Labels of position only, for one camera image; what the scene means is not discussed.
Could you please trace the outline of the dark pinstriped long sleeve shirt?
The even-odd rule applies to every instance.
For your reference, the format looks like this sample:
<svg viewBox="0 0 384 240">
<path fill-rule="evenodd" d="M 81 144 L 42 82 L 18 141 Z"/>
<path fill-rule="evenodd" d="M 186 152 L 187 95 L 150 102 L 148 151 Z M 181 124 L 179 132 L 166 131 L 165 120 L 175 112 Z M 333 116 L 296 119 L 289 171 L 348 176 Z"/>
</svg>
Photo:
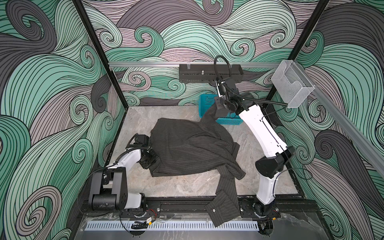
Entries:
<svg viewBox="0 0 384 240">
<path fill-rule="evenodd" d="M 237 163 L 240 145 L 217 123 L 211 106 L 198 121 L 158 119 L 150 145 L 159 159 L 149 168 L 152 177 L 173 177 L 217 170 L 215 198 L 205 206 L 215 227 L 241 215 L 235 180 L 246 173 Z"/>
</svg>

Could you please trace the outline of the clear plastic wall bin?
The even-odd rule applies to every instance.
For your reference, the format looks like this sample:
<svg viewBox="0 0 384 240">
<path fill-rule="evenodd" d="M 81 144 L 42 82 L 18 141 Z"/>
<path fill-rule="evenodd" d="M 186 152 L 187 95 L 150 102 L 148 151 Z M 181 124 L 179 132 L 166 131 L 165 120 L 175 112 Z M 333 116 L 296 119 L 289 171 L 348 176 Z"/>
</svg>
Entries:
<svg viewBox="0 0 384 240">
<path fill-rule="evenodd" d="M 288 108 L 298 108 L 315 89 L 305 69 L 293 60 L 282 61 L 271 80 Z"/>
</svg>

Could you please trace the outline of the black frame post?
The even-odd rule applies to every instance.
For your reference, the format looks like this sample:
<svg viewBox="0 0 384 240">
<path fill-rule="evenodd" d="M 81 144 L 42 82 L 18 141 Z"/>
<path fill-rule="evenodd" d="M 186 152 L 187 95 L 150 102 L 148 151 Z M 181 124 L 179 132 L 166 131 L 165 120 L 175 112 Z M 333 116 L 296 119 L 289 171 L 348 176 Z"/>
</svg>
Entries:
<svg viewBox="0 0 384 240">
<path fill-rule="evenodd" d="M 96 48 L 96 52 L 102 62 L 102 65 L 115 89 L 115 91 L 117 92 L 117 95 L 125 109 L 125 111 L 127 111 L 129 109 L 129 106 L 127 104 L 127 101 L 124 97 L 124 94 L 120 88 L 120 85 L 119 85 L 119 82 L 117 80 L 117 77 L 116 77 L 116 74 L 114 73 L 113 70 L 110 69 L 109 67 L 109 61 L 107 59 L 107 56 L 102 48 L 102 45 L 97 37 L 97 34 L 96 34 L 96 31 L 95 29 L 93 28 L 93 25 L 91 23 L 91 20 L 87 14 L 87 11 L 83 5 L 83 2 L 80 1 L 80 0 L 72 0 L 76 10 L 77 10 L 77 13 L 83 23 L 83 26 L 85 27 L 90 39 L 91 39 L 91 42 L 92 44 L 94 45 L 94 47 Z"/>
<path fill-rule="evenodd" d="M 295 60 L 298 57 L 302 47 L 305 45 L 308 38 L 310 37 L 312 31 L 314 30 L 317 22 L 319 21 L 328 3 L 329 3 L 329 0 L 320 0 L 318 2 L 317 6 L 314 9 L 314 12 L 309 18 L 307 24 L 305 25 L 303 32 L 301 33 L 298 41 L 296 42 L 293 50 L 291 51 L 288 57 L 288 60 Z"/>
</svg>

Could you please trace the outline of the right black frame post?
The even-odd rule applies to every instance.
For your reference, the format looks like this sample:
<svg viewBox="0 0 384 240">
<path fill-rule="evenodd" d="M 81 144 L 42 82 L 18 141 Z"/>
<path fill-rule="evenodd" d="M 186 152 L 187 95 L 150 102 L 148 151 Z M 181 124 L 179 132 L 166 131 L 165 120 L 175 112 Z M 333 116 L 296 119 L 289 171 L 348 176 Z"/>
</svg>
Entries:
<svg viewBox="0 0 384 240">
<path fill-rule="evenodd" d="M 312 31 L 314 30 L 317 22 L 319 21 L 328 3 L 329 3 L 329 0 L 320 0 L 318 2 L 317 6 L 314 9 L 314 12 L 309 18 L 307 24 L 305 25 L 303 32 L 301 33 L 298 41 L 296 42 L 293 50 L 291 51 L 288 57 L 288 60 L 295 60 L 298 57 L 302 47 L 305 45 L 308 38 L 310 37 Z"/>
</svg>

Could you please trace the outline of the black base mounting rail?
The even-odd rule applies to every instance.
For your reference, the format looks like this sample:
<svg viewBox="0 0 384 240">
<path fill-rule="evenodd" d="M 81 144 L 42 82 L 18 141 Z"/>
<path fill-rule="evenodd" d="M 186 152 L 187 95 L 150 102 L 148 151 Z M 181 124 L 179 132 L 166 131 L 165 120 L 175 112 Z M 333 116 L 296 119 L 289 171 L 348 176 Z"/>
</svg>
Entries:
<svg viewBox="0 0 384 240">
<path fill-rule="evenodd" d="M 205 206 L 213 199 L 213 197 L 144 197 L 138 209 L 115 210 L 115 212 L 123 219 L 142 220 L 144 217 L 153 216 L 157 220 L 165 220 L 176 214 L 206 214 Z M 257 215 L 260 203 L 255 195 L 239 196 L 238 201 L 241 217 L 253 220 L 278 218 L 281 214 L 319 211 L 315 201 L 305 200 L 299 195 L 278 195 L 269 207 L 266 217 Z"/>
</svg>

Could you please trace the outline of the aluminium wall rail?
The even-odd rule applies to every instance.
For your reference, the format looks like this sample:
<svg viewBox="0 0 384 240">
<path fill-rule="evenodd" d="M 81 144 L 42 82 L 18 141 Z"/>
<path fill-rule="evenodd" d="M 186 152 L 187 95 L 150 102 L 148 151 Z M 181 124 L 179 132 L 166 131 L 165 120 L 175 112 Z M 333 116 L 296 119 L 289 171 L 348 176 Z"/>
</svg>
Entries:
<svg viewBox="0 0 384 240">
<path fill-rule="evenodd" d="M 179 65 L 213 65 L 214 62 L 108 62 L 110 68 L 177 68 Z M 230 65 L 241 65 L 242 68 L 277 68 L 280 63 L 235 62 Z"/>
<path fill-rule="evenodd" d="M 336 81 L 329 73 L 319 67 L 304 69 L 302 65 L 299 64 L 298 66 L 315 87 L 313 95 L 323 104 L 342 132 L 353 142 L 366 161 L 383 176 L 384 156 L 348 118 L 347 98 L 343 96 L 343 91 Z"/>
</svg>

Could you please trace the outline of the aluminium right wall rail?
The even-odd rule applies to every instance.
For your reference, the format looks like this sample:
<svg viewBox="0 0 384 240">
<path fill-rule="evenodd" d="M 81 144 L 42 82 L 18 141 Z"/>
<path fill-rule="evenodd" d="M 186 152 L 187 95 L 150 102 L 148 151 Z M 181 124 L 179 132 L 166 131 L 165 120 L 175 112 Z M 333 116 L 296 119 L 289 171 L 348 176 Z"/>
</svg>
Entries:
<svg viewBox="0 0 384 240">
<path fill-rule="evenodd" d="M 319 67 L 304 69 L 302 65 L 299 64 L 298 66 L 315 87 L 313 95 L 323 104 L 342 132 L 353 142 L 366 161 L 383 176 L 384 156 L 348 118 L 347 98 L 343 96 L 343 91 L 336 81 L 329 73 Z"/>
</svg>

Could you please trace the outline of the teal plastic basket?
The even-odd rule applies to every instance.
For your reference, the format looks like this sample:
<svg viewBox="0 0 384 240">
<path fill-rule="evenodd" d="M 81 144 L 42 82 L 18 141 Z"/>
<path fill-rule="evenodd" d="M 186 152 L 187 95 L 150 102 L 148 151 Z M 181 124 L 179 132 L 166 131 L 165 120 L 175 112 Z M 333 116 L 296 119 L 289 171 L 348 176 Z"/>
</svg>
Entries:
<svg viewBox="0 0 384 240">
<path fill-rule="evenodd" d="M 217 95 L 200 95 L 199 98 L 199 117 L 202 118 L 207 110 L 215 104 L 215 97 Z M 235 113 L 228 114 L 225 118 L 218 118 L 216 120 L 218 124 L 221 125 L 233 125 L 237 126 L 243 123 L 243 120 L 237 116 Z"/>
</svg>

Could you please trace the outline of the black perforated wall tray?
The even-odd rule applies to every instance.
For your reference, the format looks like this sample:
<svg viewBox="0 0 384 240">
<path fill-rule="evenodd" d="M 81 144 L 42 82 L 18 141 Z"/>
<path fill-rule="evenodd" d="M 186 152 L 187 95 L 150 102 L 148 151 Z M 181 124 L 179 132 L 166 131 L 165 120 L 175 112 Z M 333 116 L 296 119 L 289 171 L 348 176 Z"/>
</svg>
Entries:
<svg viewBox="0 0 384 240">
<path fill-rule="evenodd" d="M 231 76 L 235 83 L 240 83 L 244 71 L 240 65 L 231 66 Z M 180 64 L 179 81 L 181 83 L 209 83 L 216 81 L 217 75 L 213 64 Z"/>
</svg>

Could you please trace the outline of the left black frame post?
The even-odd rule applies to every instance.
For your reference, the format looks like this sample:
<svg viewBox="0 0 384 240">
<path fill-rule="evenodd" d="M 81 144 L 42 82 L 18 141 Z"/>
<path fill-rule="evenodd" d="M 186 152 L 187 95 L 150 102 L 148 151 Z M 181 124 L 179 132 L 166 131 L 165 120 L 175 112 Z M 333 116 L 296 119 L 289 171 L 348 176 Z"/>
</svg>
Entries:
<svg viewBox="0 0 384 240">
<path fill-rule="evenodd" d="M 117 77 L 116 77 L 116 74 L 114 73 L 113 70 L 110 69 L 109 67 L 109 61 L 107 59 L 107 56 L 102 48 L 102 45 L 97 37 L 97 34 L 96 34 L 96 31 L 95 29 L 93 28 L 93 25 L 91 23 L 91 20 L 87 14 L 87 11 L 83 5 L 83 2 L 80 1 L 80 0 L 72 0 L 76 10 L 77 10 L 77 13 L 83 23 L 83 26 L 85 27 L 90 39 L 91 39 L 91 42 L 92 44 L 94 45 L 94 47 L 96 48 L 96 52 L 102 62 L 102 65 L 115 89 L 115 91 L 117 92 L 117 95 L 125 109 L 125 111 L 127 111 L 129 109 L 129 106 L 127 104 L 127 101 L 124 97 L 124 94 L 120 88 L 120 85 L 119 85 L 119 82 L 117 80 Z"/>
</svg>

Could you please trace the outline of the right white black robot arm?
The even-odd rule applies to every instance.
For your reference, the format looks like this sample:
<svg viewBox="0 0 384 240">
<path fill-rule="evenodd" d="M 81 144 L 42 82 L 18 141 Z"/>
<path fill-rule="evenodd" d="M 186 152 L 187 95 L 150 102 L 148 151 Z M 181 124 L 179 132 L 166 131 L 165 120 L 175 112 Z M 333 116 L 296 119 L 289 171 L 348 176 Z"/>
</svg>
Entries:
<svg viewBox="0 0 384 240">
<path fill-rule="evenodd" d="M 275 212 L 275 188 L 278 178 L 296 150 L 287 146 L 267 121 L 259 106 L 259 103 L 266 101 L 255 99 L 250 94 L 239 93 L 229 61 L 224 56 L 218 55 L 214 58 L 213 66 L 218 90 L 215 101 L 218 109 L 223 112 L 219 116 L 226 114 L 239 116 L 254 134 L 265 155 L 255 162 L 260 182 L 254 209 L 260 216 L 270 211 Z"/>
</svg>

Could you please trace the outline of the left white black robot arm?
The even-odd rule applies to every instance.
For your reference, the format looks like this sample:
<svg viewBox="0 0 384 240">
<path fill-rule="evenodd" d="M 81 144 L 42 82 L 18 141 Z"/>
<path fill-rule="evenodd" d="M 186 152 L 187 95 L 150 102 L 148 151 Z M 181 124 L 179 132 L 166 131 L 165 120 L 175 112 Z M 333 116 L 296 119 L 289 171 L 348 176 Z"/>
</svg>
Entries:
<svg viewBox="0 0 384 240">
<path fill-rule="evenodd" d="M 149 169 L 159 158 L 149 143 L 149 136 L 135 134 L 117 159 L 91 174 L 88 205 L 94 211 L 146 211 L 143 193 L 130 193 L 127 175 L 139 163 Z"/>
</svg>

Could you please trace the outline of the aluminium back wall rail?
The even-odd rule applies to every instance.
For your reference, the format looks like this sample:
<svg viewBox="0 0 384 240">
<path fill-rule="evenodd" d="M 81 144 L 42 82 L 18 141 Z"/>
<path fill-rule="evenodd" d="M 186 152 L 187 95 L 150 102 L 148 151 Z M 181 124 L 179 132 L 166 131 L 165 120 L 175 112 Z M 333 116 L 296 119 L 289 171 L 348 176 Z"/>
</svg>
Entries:
<svg viewBox="0 0 384 240">
<path fill-rule="evenodd" d="M 214 62 L 108 62 L 110 68 L 177 68 L 179 65 L 213 65 Z M 277 68 L 280 63 L 235 62 L 230 65 L 241 65 L 242 68 Z"/>
</svg>

